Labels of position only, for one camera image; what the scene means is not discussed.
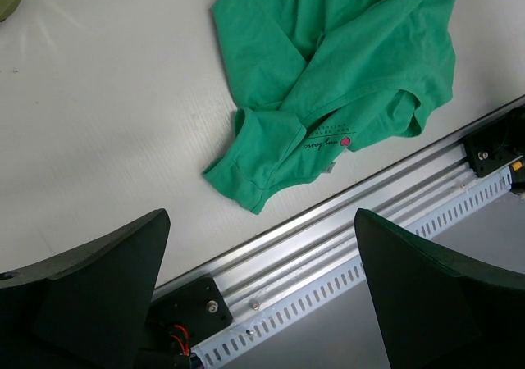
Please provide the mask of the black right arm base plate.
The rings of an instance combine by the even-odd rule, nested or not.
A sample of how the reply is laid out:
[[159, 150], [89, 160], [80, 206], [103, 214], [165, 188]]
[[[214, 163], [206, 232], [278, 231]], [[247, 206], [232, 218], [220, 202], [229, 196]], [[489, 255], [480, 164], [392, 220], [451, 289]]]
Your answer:
[[508, 166], [511, 192], [524, 194], [524, 105], [466, 135], [463, 146], [477, 177]]

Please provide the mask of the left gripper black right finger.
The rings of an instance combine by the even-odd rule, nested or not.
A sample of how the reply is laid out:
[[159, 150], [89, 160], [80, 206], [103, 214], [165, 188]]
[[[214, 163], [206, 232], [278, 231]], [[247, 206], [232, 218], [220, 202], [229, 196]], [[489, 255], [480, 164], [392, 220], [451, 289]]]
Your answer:
[[524, 276], [358, 209], [358, 250], [393, 368], [522, 368]]

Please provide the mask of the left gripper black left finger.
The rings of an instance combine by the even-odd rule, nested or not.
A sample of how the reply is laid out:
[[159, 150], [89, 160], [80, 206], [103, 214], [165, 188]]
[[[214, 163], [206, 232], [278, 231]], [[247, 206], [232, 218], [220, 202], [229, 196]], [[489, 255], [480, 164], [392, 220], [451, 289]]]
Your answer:
[[167, 246], [167, 211], [1, 274], [3, 368], [131, 368]]

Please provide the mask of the green tank top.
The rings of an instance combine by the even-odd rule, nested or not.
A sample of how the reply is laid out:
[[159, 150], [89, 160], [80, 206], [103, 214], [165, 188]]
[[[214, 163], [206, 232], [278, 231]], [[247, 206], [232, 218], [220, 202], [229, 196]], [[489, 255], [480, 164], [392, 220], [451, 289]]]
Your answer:
[[257, 214], [344, 151], [422, 133], [452, 97], [455, 0], [216, 0], [234, 140], [203, 173]]

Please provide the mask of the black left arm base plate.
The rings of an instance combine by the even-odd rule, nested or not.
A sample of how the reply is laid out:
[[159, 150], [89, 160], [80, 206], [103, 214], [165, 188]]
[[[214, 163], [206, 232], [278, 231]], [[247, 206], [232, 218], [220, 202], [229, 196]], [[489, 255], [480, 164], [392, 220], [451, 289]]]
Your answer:
[[226, 329], [233, 316], [215, 280], [201, 276], [150, 306], [137, 368], [203, 368], [193, 348]]

